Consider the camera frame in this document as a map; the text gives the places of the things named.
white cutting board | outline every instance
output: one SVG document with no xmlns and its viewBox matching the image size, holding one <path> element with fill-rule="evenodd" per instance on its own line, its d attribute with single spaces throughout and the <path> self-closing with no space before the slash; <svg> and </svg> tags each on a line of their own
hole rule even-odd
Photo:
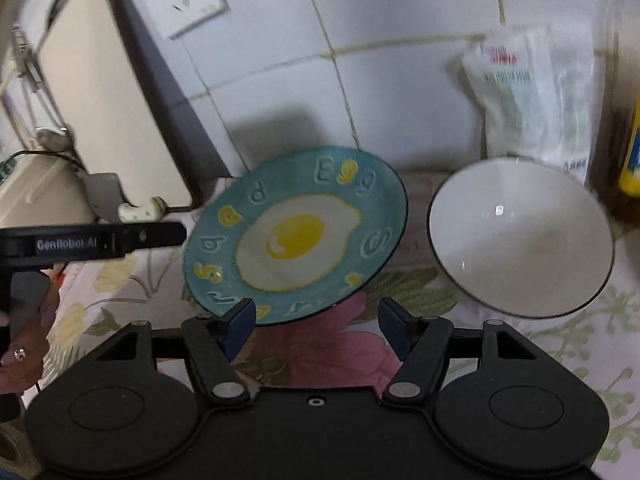
<svg viewBox="0 0 640 480">
<path fill-rule="evenodd" d="M 159 196 L 171 208 L 192 197 L 138 83 L 109 0 L 69 0 L 39 60 L 89 173 L 116 173 L 135 206 Z"/>
</svg>

tablecloth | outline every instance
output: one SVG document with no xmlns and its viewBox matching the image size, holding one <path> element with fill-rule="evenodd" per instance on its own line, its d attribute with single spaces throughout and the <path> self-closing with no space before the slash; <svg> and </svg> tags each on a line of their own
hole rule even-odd
<svg viewBox="0 0 640 480">
<path fill-rule="evenodd" d="M 410 212 L 402 241 L 385 269 L 336 307 L 298 322 L 258 328 L 233 362 L 239 372 L 272 386 L 372 385 L 379 391 L 400 363 L 376 320 L 391 296 L 413 314 L 444 316 L 461 327 L 502 319 L 580 377 L 604 400 L 610 432 L 594 470 L 606 480 L 640 476 L 640 230 L 616 225 L 613 272 L 602 293 L 570 316 L 527 320 L 505 316 L 463 295 L 438 270 L 426 236 L 426 213 L 444 174 L 402 179 Z M 216 193 L 230 186 L 219 180 Z M 190 231 L 200 210 L 172 215 Z M 74 264 L 49 335 L 46 386 L 57 375 L 135 319 L 169 328 L 201 311 L 184 287 L 182 248 L 137 251 L 124 260 Z M 447 380 L 472 371 L 456 360 Z"/>
</svg>

beige container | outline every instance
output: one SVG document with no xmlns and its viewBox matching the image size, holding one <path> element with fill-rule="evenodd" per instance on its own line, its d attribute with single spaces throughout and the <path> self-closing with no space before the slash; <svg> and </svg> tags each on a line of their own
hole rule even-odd
<svg viewBox="0 0 640 480">
<path fill-rule="evenodd" d="M 0 186 L 0 228 L 94 221 L 82 183 L 60 158 L 23 156 Z"/>
</svg>

egg yolk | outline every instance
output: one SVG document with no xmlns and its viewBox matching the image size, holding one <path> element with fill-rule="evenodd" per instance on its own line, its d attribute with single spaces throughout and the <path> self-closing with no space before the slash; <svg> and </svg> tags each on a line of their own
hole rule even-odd
<svg viewBox="0 0 640 480">
<path fill-rule="evenodd" d="M 266 249 L 272 258 L 292 260 L 313 249 L 323 232 L 324 224 L 317 216 L 292 216 L 271 230 Z"/>
</svg>

plate rim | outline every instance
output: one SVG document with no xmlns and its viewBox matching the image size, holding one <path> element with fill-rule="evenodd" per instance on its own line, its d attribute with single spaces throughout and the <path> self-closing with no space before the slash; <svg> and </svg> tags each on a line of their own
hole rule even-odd
<svg viewBox="0 0 640 480">
<path fill-rule="evenodd" d="M 388 261 L 391 259 L 391 257 L 395 254 L 396 249 L 398 248 L 398 246 L 400 245 L 400 242 L 402 241 L 402 237 L 404 236 L 404 231 L 406 230 L 406 225 L 407 222 L 409 221 L 409 195 L 406 192 L 406 186 L 404 185 L 404 182 L 402 181 L 402 178 L 400 177 L 400 174 L 398 171 L 396 171 L 396 169 L 389 164 L 386 160 L 382 159 L 381 157 L 371 153 L 371 152 L 367 152 L 366 150 L 360 150 L 357 148 L 349 148 L 347 146 L 317 146 L 315 148 L 307 148 L 305 150 L 299 150 L 297 152 L 290 152 L 290 153 L 281 153 L 280 155 L 277 155 L 273 158 L 270 158 L 270 160 L 265 160 L 263 163 L 261 163 L 260 165 L 258 165 L 256 168 L 254 168 L 253 170 L 249 170 L 246 173 L 244 173 L 242 176 L 235 178 L 233 184 L 231 185 L 231 187 L 225 189 L 222 193 L 220 193 L 212 202 L 205 204 L 203 206 L 203 211 L 205 208 L 213 206 L 216 201 L 228 190 L 232 189 L 233 185 L 238 182 L 239 180 L 241 180 L 242 178 L 245 177 L 245 175 L 249 175 L 252 171 L 256 171 L 259 168 L 263 167 L 264 165 L 267 164 L 271 164 L 274 163 L 276 160 L 279 160 L 281 158 L 287 158 L 287 157 L 291 157 L 294 155 L 301 155 L 303 153 L 309 153 L 309 152 L 317 152 L 319 150 L 323 150 L 323 149 L 339 149 L 339 150 L 343 150 L 345 152 L 351 152 L 351 153 L 364 153 L 365 155 L 369 155 L 372 156 L 373 158 L 377 159 L 378 161 L 380 161 L 382 164 L 384 164 L 386 167 L 388 167 L 392 173 L 396 176 L 396 178 L 398 179 L 398 182 L 400 183 L 400 186 L 402 187 L 402 195 L 404 196 L 404 220 L 402 222 L 402 228 L 400 229 L 399 235 L 398 235 L 398 240 L 396 240 L 396 243 L 394 244 L 393 248 L 389 251 L 388 256 L 384 259 L 384 261 L 382 261 L 382 263 L 380 264 L 380 266 L 376 269 L 376 271 L 374 273 L 372 273 L 372 275 L 365 281 L 363 281 L 361 284 L 359 284 L 358 286 L 356 286 L 348 295 L 346 295 L 344 298 L 342 298 L 340 301 L 337 301 L 335 303 L 330 304 L 329 306 L 326 306 L 324 308 L 322 308 L 321 310 L 318 310 L 316 312 L 312 312 L 311 314 L 306 314 L 304 316 L 301 317 L 297 317 L 295 319 L 287 319 L 287 320 L 282 320 L 282 321 L 274 321 L 274 322 L 270 322 L 270 323 L 261 323 L 258 322 L 258 320 L 256 320 L 255 322 L 255 327 L 268 327 L 268 326 L 277 326 L 277 325 L 284 325 L 284 324 L 289 324 L 289 323 L 294 323 L 296 321 L 302 321 L 303 319 L 308 319 L 310 317 L 316 316 L 317 314 L 322 314 L 323 312 L 326 312 L 327 310 L 329 310 L 330 308 L 333 308 L 335 306 L 337 306 L 339 303 L 348 300 L 351 296 L 353 296 L 356 292 L 361 291 L 364 286 L 366 286 L 371 280 L 373 280 L 373 278 L 375 278 L 377 275 L 379 275 L 380 271 L 382 269 L 384 269 L 384 267 L 386 266 L 386 264 L 388 263 Z M 191 295 L 191 298 L 193 299 L 193 301 L 203 310 L 205 310 L 206 312 L 209 312 L 210 314 L 213 314 L 211 311 L 207 310 L 206 307 L 202 306 L 202 304 L 197 300 L 197 298 L 195 297 L 193 291 L 191 290 L 191 287 L 189 285 L 189 282 L 187 280 L 187 267 L 185 265 L 186 262 L 186 257 L 187 257 L 187 249 L 189 247 L 189 242 L 191 241 L 191 237 L 193 236 L 195 229 L 198 225 L 198 222 L 200 221 L 200 218 L 198 219 L 198 221 L 195 223 L 193 230 L 191 231 L 191 233 L 189 234 L 189 237 L 187 238 L 186 242 L 185 242 L 185 249 L 184 249 L 184 254 L 182 255 L 182 275 L 184 277 L 184 285 L 186 286 L 187 290 L 189 291 L 189 294 Z"/>
<path fill-rule="evenodd" d="M 435 247 L 433 245 L 433 239 L 431 238 L 431 209 L 433 207 L 433 203 L 436 200 L 436 197 L 442 191 L 442 188 L 444 187 L 444 185 L 450 179 L 452 179 L 454 176 L 457 176 L 458 174 L 463 173 L 466 170 L 470 170 L 471 168 L 474 168 L 476 166 L 485 165 L 485 164 L 501 164 L 501 163 L 505 163 L 505 162 L 508 162 L 508 163 L 515 162 L 517 164 L 531 164 L 531 165 L 537 166 L 539 168 L 542 168 L 544 170 L 555 171 L 556 173 L 564 175 L 573 184 L 575 184 L 581 191 L 583 191 L 583 192 L 587 193 L 588 195 L 590 195 L 590 197 L 594 200 L 594 202 L 596 203 L 596 205 L 598 206 L 598 208 L 600 209 L 602 215 L 604 216 L 604 218 L 606 220 L 606 224 L 607 224 L 607 228 L 608 228 L 607 231 L 609 232 L 609 238 L 610 238 L 610 242 L 611 242 L 611 260 L 609 262 L 609 270 L 607 271 L 607 275 L 605 276 L 605 278 L 604 278 L 602 284 L 599 286 L 598 290 L 587 301 L 585 301 L 584 303 L 580 304 L 579 306 L 577 306 L 575 308 L 572 308 L 568 312 L 563 312 L 562 314 L 554 314 L 552 316 L 523 316 L 523 315 L 514 314 L 513 312 L 508 312 L 506 310 L 503 310 L 501 308 L 493 306 L 493 305 L 491 305 L 491 304 L 489 304 L 489 303 L 487 303 L 487 302 L 485 302 L 483 300 L 480 300 L 475 294 L 473 294 L 472 292 L 467 290 L 467 288 L 465 288 L 464 286 L 460 285 L 458 280 L 456 280 L 450 274 L 450 272 L 447 270 L 447 268 L 442 263 L 441 259 L 438 257 L 438 253 L 437 253 L 437 251 L 436 251 L 436 249 L 435 249 Z M 604 290 L 604 288 L 607 286 L 607 283 L 609 282 L 609 279 L 611 277 L 611 273 L 613 272 L 613 265 L 614 265 L 614 263 L 616 261 L 616 239 L 615 239 L 615 237 L 613 235 L 613 230 L 611 228 L 611 222 L 609 221 L 609 217 L 607 216 L 607 212 L 604 209 L 604 206 L 602 205 L 600 200 L 597 198 L 597 196 L 594 196 L 594 194 L 589 189 L 587 189 L 585 186 L 582 186 L 580 183 L 578 183 L 576 180 L 574 180 L 573 177 L 562 173 L 560 170 L 558 170 L 558 168 L 555 168 L 553 166 L 548 166 L 546 164 L 542 164 L 542 163 L 540 163 L 540 162 L 538 162 L 536 160 L 532 160 L 531 158 L 528 158 L 528 157 L 508 156 L 508 155 L 505 155 L 505 156 L 494 156 L 494 157 L 491 157 L 491 158 L 485 158 L 485 159 L 482 159 L 482 160 L 477 160 L 476 162 L 472 162 L 471 164 L 467 164 L 463 168 L 460 168 L 459 170 L 454 171 L 453 173 L 451 173 L 438 186 L 438 189 L 433 194 L 433 197 L 432 197 L 431 202 L 429 204 L 429 208 L 427 209 L 426 227 L 427 227 L 427 238 L 429 239 L 429 245 L 431 246 L 431 251 L 433 252 L 433 257 L 436 259 L 436 262 L 438 263 L 438 266 L 447 275 L 447 277 L 453 283 L 455 283 L 457 288 L 462 290 L 462 292 L 464 292 L 471 299 L 473 299 L 474 301 L 478 302 L 482 306 L 488 307 L 488 308 L 490 308 L 492 310 L 495 310 L 496 312 L 500 312 L 502 314 L 505 314 L 506 316 L 517 317 L 517 318 L 520 318 L 520 319 L 555 319 L 557 317 L 570 316 L 571 314 L 575 314 L 579 310 L 581 310 L 584 307 L 588 306 L 588 304 L 590 304 L 593 300 L 595 300 L 600 295 L 600 293 Z"/>
</svg>

